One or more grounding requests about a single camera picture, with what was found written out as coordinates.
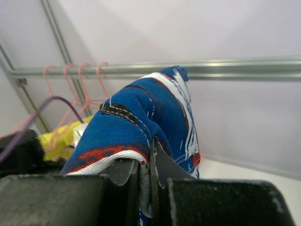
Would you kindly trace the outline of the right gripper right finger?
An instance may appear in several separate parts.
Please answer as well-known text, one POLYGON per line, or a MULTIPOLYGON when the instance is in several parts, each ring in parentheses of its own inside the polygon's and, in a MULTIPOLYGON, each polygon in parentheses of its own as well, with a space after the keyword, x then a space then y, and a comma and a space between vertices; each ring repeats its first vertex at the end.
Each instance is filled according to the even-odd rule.
POLYGON ((156 137, 150 149, 154 226, 293 226, 280 191, 262 180, 196 179, 156 137))

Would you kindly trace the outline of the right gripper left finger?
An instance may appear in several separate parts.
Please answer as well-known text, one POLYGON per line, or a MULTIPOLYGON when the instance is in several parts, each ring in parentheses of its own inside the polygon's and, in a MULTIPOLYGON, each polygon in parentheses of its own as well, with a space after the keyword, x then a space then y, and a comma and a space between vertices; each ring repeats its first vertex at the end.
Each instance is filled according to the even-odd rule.
POLYGON ((116 160, 100 175, 12 175, 0 181, 3 226, 135 226, 139 173, 116 160))

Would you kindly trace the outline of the blue patterned trousers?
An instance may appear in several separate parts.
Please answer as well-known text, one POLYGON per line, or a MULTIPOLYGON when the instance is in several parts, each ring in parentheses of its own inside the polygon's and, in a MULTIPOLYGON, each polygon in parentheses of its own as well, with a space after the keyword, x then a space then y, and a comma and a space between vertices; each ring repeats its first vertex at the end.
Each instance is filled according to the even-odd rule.
POLYGON ((150 149, 157 138, 166 154, 195 178, 200 150, 191 109, 188 74, 172 66, 145 75, 104 101, 88 123, 62 175, 95 175, 116 159, 140 166, 138 224, 151 221, 150 149))

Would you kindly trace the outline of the pink hanger of blue trousers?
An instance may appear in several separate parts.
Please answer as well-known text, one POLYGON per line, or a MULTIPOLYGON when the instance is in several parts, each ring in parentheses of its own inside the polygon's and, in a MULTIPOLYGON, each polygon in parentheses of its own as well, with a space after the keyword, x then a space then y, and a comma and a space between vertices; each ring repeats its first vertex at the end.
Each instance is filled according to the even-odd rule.
POLYGON ((204 161, 205 161, 205 153, 200 149, 200 151, 199 151, 199 153, 200 153, 200 166, 204 163, 204 161))

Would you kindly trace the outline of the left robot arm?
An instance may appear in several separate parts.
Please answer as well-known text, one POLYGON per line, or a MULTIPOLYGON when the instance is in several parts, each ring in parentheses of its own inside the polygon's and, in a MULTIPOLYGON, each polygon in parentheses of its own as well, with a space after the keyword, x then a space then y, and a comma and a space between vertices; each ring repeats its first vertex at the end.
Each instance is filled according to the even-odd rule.
POLYGON ((8 157, 0 163, 0 177, 24 174, 59 173, 66 160, 45 160, 37 133, 28 129, 8 157))

